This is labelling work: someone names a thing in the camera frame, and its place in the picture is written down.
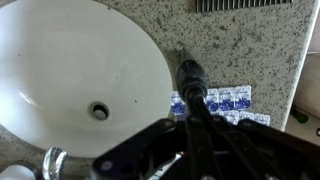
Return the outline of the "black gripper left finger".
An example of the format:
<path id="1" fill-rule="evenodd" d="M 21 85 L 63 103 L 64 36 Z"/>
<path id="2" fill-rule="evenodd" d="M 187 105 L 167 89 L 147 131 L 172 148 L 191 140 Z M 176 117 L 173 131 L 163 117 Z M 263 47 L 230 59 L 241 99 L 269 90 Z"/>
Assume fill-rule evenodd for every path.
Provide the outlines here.
<path id="1" fill-rule="evenodd" d="M 186 149 L 183 121 L 160 119 L 98 156 L 92 180 L 145 180 Z"/>

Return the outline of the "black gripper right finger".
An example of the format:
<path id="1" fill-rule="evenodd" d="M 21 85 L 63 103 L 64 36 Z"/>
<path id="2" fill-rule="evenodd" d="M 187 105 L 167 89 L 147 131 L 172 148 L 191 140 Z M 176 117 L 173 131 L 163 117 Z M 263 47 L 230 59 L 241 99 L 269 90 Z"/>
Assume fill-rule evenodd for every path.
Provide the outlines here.
<path id="1" fill-rule="evenodd" d="M 320 180 L 320 147 L 243 119 L 213 116 L 216 180 Z"/>

